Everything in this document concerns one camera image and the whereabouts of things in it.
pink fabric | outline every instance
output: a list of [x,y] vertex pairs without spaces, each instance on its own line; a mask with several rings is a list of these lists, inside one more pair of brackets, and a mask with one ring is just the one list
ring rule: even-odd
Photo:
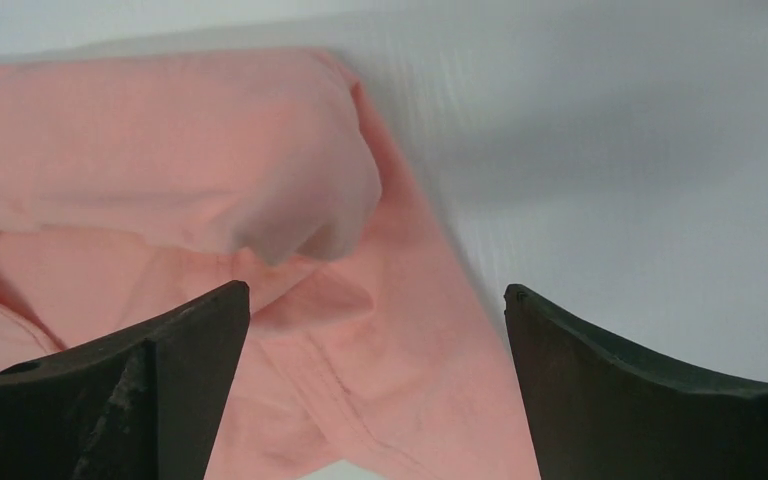
[[538,478],[503,345],[334,59],[0,67],[0,369],[231,279],[254,316],[208,479]]

white table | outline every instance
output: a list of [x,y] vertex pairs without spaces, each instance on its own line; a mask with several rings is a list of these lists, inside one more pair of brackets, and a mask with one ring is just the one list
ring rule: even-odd
[[[500,327],[505,285],[525,283],[662,353],[768,381],[768,0],[308,3],[5,1],[0,55],[332,47]],[[363,478],[352,468],[310,478]]]

pink cloth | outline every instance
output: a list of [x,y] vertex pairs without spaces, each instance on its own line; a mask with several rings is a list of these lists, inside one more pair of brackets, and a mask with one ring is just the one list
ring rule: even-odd
[[538,478],[503,345],[332,57],[0,67],[0,369],[231,279],[254,316],[208,479]]

clothing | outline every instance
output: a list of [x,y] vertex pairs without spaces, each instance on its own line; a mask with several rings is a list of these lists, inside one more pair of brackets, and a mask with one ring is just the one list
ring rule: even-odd
[[0,66],[0,369],[229,280],[208,479],[531,479],[512,363],[358,79],[282,49]]

black plastic part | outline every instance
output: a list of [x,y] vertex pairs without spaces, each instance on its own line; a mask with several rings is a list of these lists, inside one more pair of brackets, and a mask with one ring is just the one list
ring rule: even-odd
[[666,357],[523,286],[505,300],[543,480],[768,480],[768,383]]
[[0,480],[201,480],[249,325],[231,282],[0,373]]

